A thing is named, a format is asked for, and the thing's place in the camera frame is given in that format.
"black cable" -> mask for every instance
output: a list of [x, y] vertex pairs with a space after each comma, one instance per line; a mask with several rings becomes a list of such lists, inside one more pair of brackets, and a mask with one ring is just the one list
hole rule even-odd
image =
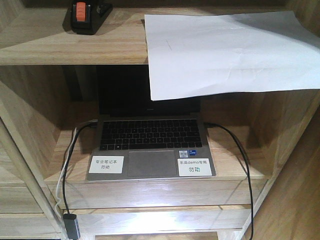
[[93, 128], [95, 126], [97, 126], [96, 122], [90, 122], [87, 125], [84, 125], [84, 126], [80, 127], [79, 130], [77, 130], [77, 132], [74, 135], [74, 140], [73, 140], [73, 142], [71, 143], [71, 146], [70, 146], [68, 158], [65, 160], [66, 163], [65, 163], [63, 179], [62, 179], [62, 194], [63, 194], [64, 205], [65, 205], [65, 208], [66, 208], [66, 211], [67, 211], [68, 214], [70, 214], [70, 210], [69, 210], [67, 199], [66, 199], [66, 176], [67, 176], [67, 170], [68, 170], [68, 165], [69, 165], [69, 162], [70, 162], [70, 159], [71, 159], [71, 155], [72, 155], [72, 153], [74, 151], [74, 148], [75, 148], [75, 145], [76, 145], [76, 141], [78, 139], [78, 136], [79, 136], [80, 132], [84, 128], [87, 128], [87, 127]]
[[222, 125], [216, 124], [216, 123], [209, 123], [209, 122], [205, 122], [204, 126], [206, 128], [221, 128], [223, 130], [225, 130], [227, 133], [230, 134], [230, 136], [233, 138], [235, 144], [237, 145], [237, 147], [239, 148], [242, 158], [245, 162], [245, 167], [246, 167], [246, 175], [247, 175], [247, 179], [248, 179], [248, 185], [249, 185], [249, 191], [250, 191], [250, 204], [251, 204], [251, 236], [249, 240], [253, 239], [254, 236], [254, 199], [252, 196], [252, 186], [251, 186], [251, 178], [250, 178], [250, 170], [249, 170], [249, 163], [248, 163], [248, 156], [247, 153], [244, 149], [244, 147], [242, 146], [241, 142], [239, 141], [239, 139], [237, 138], [237, 136], [230, 131], [229, 129], [225, 128]]

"black adapter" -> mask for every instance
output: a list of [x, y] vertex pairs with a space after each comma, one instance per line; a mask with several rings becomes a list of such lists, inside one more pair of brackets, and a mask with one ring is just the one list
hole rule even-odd
[[80, 230], [77, 215], [65, 213], [63, 214], [63, 222], [68, 238], [73, 240], [80, 239]]

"laptop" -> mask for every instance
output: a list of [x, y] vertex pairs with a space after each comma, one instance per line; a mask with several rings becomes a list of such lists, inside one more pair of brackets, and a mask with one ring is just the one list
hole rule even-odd
[[99, 65], [96, 74], [100, 115], [88, 181], [216, 175], [199, 97], [151, 101], [148, 65]]

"intel sticker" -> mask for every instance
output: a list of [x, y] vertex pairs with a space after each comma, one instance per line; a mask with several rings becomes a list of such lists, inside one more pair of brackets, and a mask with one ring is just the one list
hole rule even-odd
[[187, 150], [181, 150], [179, 151], [180, 158], [187, 158], [188, 157], [188, 151]]
[[190, 155], [190, 156], [195, 156], [195, 155], [197, 155], [197, 150], [189, 150], [189, 155]]

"touchpad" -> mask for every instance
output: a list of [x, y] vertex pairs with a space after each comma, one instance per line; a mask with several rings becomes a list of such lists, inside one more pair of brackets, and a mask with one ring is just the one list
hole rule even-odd
[[128, 176], [162, 177], [177, 175], [174, 151], [129, 152]]

